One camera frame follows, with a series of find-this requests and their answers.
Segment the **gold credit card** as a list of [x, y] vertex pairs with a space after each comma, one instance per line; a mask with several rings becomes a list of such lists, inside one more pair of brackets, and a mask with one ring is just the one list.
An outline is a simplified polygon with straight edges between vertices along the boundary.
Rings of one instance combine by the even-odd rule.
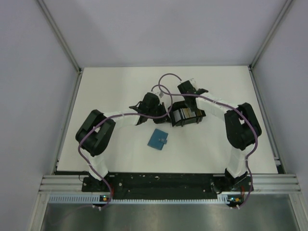
[[196, 117], [196, 112], [192, 111], [190, 108], [188, 108], [188, 113], [190, 117]]

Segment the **black card tray box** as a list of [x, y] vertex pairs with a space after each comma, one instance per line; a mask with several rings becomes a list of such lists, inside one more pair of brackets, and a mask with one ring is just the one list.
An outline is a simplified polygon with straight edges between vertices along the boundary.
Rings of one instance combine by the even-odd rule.
[[196, 117], [190, 117], [184, 101], [173, 103], [168, 110], [172, 127], [183, 127], [188, 124], [198, 124], [206, 117], [205, 111], [198, 109]]

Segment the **blue leather card holder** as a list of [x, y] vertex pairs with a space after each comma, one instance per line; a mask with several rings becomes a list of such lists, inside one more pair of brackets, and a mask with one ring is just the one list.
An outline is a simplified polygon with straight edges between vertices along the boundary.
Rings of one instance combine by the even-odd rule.
[[167, 144], [168, 133], [155, 129], [151, 135], [147, 145], [151, 148], [161, 151], [165, 144]]

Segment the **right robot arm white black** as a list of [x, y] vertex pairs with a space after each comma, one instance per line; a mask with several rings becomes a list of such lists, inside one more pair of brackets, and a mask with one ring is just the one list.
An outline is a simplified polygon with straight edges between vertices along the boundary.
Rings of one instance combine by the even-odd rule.
[[249, 103], [231, 104], [205, 89], [197, 89], [193, 79], [182, 81], [178, 89], [185, 105], [192, 111], [208, 112], [225, 123], [231, 156], [225, 169], [224, 183], [229, 190], [237, 190], [247, 176], [248, 158], [257, 149], [257, 140], [262, 134], [253, 107]]

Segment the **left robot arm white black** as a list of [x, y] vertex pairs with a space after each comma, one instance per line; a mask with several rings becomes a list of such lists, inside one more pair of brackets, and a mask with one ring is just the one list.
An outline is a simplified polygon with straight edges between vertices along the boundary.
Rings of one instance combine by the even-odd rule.
[[138, 126], [149, 119], [156, 124], [171, 122], [162, 97], [161, 92], [147, 92], [143, 100], [123, 112], [102, 113], [95, 109], [83, 122], [75, 139], [79, 143], [79, 154], [89, 165], [89, 173], [94, 177], [92, 185], [97, 190], [104, 191], [109, 186], [109, 179], [106, 177], [108, 169], [102, 153], [115, 130], [126, 126]]

